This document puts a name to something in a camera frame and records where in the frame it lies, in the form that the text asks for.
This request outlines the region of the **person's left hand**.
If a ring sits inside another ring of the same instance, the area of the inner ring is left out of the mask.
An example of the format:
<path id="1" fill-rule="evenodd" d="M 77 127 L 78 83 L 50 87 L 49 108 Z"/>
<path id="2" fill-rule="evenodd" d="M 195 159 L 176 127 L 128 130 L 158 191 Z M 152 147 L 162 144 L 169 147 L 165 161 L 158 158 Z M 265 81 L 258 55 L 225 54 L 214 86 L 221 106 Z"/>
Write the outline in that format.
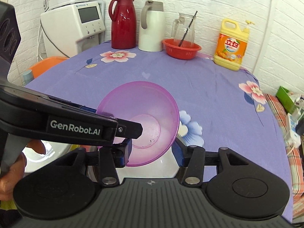
<path id="1" fill-rule="evenodd" d="M 40 140 L 32 139 L 27 147 L 38 154 L 46 154 L 45 146 Z M 21 152 L 16 162 L 10 167 L 9 172 L 1 178 L 1 201 L 13 199 L 13 189 L 17 182 L 23 178 L 26 164 L 26 157 Z"/>

